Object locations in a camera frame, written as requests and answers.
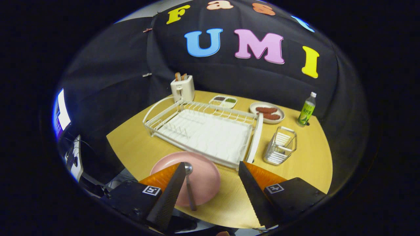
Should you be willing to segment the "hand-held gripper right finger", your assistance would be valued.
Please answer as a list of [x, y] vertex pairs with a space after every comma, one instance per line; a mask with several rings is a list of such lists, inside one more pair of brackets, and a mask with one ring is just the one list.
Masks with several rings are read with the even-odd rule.
[[248, 162], [240, 162], [238, 174], [258, 222], [267, 228], [297, 220], [326, 196], [299, 177], [288, 180]]

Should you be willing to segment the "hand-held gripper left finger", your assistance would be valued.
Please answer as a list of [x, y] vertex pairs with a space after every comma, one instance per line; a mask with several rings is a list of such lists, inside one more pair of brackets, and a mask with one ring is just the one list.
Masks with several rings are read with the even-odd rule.
[[129, 220], [165, 231], [186, 178], [184, 162], [164, 168], [141, 181], [125, 181], [100, 202]]

